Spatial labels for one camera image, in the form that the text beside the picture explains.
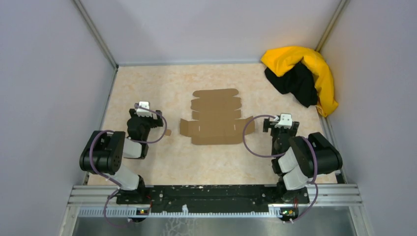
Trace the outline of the brown cardboard box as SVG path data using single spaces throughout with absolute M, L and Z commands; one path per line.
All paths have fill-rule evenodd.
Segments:
M 235 88 L 197 90 L 191 100 L 192 120 L 180 119 L 179 133 L 194 145 L 235 145 L 255 132 L 253 117 L 242 118 Z

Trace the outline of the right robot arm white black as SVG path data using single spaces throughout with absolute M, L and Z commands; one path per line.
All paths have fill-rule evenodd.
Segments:
M 319 175 L 327 175 L 343 166 L 339 151 L 320 132 L 307 138 L 297 135 L 299 122 L 278 126 L 265 118 L 263 132 L 271 135 L 272 169 L 278 175 L 277 197 L 284 203 L 306 198 L 306 185 Z

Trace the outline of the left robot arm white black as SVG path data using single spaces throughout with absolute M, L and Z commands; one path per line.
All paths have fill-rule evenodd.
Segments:
M 150 193 L 144 179 L 126 167 L 122 160 L 145 159 L 149 145 L 149 133 L 153 128 L 166 128 L 166 119 L 160 110 L 152 111 L 140 106 L 130 109 L 127 131 L 96 130 L 79 158 L 81 170 L 99 175 L 114 183 L 117 189 L 107 200 L 117 204 L 150 203 Z

